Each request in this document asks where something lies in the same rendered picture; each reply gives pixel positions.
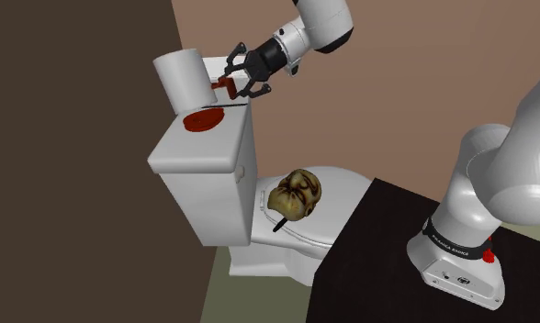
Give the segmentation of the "white toilet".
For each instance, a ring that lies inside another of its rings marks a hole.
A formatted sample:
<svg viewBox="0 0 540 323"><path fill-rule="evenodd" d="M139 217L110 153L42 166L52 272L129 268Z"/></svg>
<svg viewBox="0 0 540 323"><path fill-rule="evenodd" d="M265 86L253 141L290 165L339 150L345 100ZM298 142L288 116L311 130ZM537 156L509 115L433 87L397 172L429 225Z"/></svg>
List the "white toilet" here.
<svg viewBox="0 0 540 323"><path fill-rule="evenodd" d="M252 109L222 106L213 129L187 131L177 117L148 159L173 195L201 244L227 247L230 273L289 276L310 286L322 260L366 190L369 179L334 166L305 169L321 182L321 200L308 217L288 221L267 207L269 193L292 171L274 177L257 173Z"/></svg>

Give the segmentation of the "brown face mask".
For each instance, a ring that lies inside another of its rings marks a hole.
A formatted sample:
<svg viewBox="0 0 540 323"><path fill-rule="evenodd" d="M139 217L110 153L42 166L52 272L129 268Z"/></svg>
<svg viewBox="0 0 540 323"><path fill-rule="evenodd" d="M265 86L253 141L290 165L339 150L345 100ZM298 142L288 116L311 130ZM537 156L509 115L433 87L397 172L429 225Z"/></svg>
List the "brown face mask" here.
<svg viewBox="0 0 540 323"><path fill-rule="evenodd" d="M269 193L267 207L283 216L273 231L277 232L288 221L308 217L321 200L321 193L321 182L315 174L305 169L292 171Z"/></svg>

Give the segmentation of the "red round disc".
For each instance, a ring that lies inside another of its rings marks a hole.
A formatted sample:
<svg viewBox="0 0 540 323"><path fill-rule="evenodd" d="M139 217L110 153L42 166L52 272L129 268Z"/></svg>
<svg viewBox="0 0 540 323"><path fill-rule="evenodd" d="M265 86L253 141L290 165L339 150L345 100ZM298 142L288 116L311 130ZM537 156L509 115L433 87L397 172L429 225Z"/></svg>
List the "red round disc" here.
<svg viewBox="0 0 540 323"><path fill-rule="evenodd" d="M183 124L187 131L203 132L216 127L224 117L225 112L221 107L200 109L184 117Z"/></svg>

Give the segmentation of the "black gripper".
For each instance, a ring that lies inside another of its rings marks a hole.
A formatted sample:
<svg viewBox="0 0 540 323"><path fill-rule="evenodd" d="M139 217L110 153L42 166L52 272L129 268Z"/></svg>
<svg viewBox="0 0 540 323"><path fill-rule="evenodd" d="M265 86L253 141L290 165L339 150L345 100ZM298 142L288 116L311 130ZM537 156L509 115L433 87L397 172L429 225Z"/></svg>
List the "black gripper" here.
<svg viewBox="0 0 540 323"><path fill-rule="evenodd" d="M268 83L262 83L261 88L256 91L252 91L252 87L255 82L268 81L275 72L287 65L287 55L275 38L270 38L255 50L250 50L246 54L244 63L235 64L235 58L246 52L246 45L239 42L226 59L227 66L224 68L224 77L244 69L251 79L240 91L236 92L232 99L237 97L256 98L270 93L272 88Z"/></svg>

